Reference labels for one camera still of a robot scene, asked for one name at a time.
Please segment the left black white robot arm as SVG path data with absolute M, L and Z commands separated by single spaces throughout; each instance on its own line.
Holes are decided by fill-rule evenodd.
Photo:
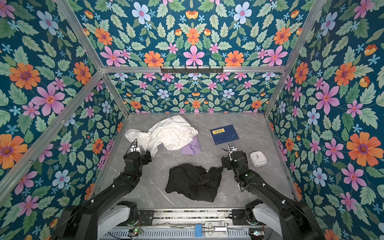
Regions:
M 52 240 L 99 240 L 117 225 L 139 221 L 137 203 L 122 201 L 138 185 L 143 166 L 152 161 L 150 151 L 124 155 L 125 167 L 113 183 L 78 206 L 63 210 Z

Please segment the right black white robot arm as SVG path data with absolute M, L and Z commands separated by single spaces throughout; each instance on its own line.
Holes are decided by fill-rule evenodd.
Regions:
M 249 223 L 261 222 L 284 240 L 324 240 L 312 209 L 305 202 L 289 199 L 250 169 L 246 153 L 228 150 L 223 167 L 234 171 L 234 179 L 245 191 L 258 197 L 246 205 Z

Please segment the black cloth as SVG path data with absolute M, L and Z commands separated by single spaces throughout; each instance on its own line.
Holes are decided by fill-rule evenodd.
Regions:
M 169 171 L 166 193 L 176 192 L 193 201 L 214 202 L 222 180 L 222 167 L 182 164 Z

